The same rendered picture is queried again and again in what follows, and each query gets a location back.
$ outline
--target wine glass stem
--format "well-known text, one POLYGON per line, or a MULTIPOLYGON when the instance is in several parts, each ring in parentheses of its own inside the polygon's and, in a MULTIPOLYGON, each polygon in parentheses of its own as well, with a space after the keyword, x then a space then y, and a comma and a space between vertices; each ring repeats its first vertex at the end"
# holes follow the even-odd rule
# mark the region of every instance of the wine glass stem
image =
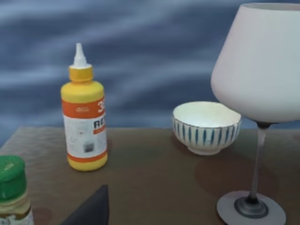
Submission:
POLYGON ((254 173, 252 179, 252 186, 248 197, 248 199, 251 200, 252 202, 258 201, 256 196, 257 185, 258 185, 258 174, 259 174, 259 168, 262 160, 263 144, 264 144, 264 139, 266 137, 266 130, 267 128, 258 127, 256 159, 255 159, 254 173))

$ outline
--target table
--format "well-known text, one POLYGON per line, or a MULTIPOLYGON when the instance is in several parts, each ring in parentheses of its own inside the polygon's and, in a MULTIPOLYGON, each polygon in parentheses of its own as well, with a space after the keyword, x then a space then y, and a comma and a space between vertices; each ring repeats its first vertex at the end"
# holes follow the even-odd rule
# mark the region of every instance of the table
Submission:
MULTIPOLYGON (((267 133, 259 192, 300 222, 300 130, 267 133)), ((58 225, 102 184, 109 185, 111 225, 222 225, 216 202, 249 189, 256 130, 244 129, 229 148, 196 156, 162 128, 108 129, 109 161, 95 172, 71 169, 62 128, 22 127, 2 147, 26 162, 37 225, 58 225)))

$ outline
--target jar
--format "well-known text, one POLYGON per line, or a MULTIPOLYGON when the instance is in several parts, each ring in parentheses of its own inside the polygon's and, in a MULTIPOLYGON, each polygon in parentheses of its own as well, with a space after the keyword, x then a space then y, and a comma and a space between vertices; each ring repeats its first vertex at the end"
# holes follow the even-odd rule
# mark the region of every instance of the jar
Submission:
POLYGON ((34 225, 25 162, 18 156, 0 156, 0 225, 34 225))

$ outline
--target yellow bottle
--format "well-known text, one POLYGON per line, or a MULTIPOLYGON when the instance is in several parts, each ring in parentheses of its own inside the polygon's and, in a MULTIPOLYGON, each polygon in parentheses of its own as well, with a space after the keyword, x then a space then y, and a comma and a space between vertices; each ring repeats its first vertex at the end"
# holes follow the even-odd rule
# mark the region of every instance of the yellow bottle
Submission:
POLYGON ((93 171, 107 162, 104 88, 93 81, 80 43, 69 67, 71 82, 62 86, 61 101, 67 142, 67 160, 78 171, 93 171))

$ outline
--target black object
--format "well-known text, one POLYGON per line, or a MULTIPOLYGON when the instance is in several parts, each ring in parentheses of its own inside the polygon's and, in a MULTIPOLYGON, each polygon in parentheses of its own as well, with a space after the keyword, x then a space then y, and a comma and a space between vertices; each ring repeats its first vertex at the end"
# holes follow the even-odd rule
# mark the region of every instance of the black object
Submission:
POLYGON ((60 225, 108 225, 108 186, 103 185, 60 225))

